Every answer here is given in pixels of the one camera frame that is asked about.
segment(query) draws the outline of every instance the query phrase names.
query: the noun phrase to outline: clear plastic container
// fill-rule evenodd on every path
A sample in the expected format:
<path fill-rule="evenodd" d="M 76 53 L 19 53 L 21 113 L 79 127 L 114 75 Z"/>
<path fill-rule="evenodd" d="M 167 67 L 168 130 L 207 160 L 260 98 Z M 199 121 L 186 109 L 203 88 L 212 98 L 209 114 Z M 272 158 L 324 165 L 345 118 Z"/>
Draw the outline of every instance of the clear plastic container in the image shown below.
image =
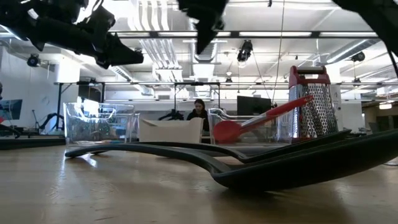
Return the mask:
<path fill-rule="evenodd" d="M 242 124 L 245 121 L 256 116 L 230 116 L 223 110 L 212 108 L 208 110 L 208 119 L 210 126 L 210 139 L 212 144 L 219 144 L 214 138 L 213 130 L 217 123 L 221 121 L 234 121 Z M 272 119 L 263 125 L 253 129 L 250 132 L 241 134 L 236 142 L 232 144 L 290 144 L 292 142 L 292 112 L 286 113 L 280 117 Z"/>
<path fill-rule="evenodd" d="M 127 143 L 134 140 L 136 114 L 132 105 L 64 103 L 67 147 Z"/>

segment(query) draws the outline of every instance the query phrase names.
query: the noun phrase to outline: red silicone spatula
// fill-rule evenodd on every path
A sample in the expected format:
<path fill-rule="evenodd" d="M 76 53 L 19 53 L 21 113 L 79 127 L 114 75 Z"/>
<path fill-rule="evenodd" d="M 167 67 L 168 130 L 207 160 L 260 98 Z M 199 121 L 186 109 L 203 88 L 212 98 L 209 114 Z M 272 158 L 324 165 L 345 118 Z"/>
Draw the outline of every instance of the red silicone spatula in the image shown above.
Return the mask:
<path fill-rule="evenodd" d="M 238 124 L 235 121 L 221 121 L 214 127 L 214 138 L 219 143 L 235 142 L 241 134 L 252 131 L 267 121 L 277 118 L 278 116 L 283 115 L 296 107 L 303 106 L 312 100 L 313 96 L 311 95 L 301 97 L 297 100 L 290 101 L 284 105 L 271 109 L 255 118 L 245 121 L 242 124 Z"/>

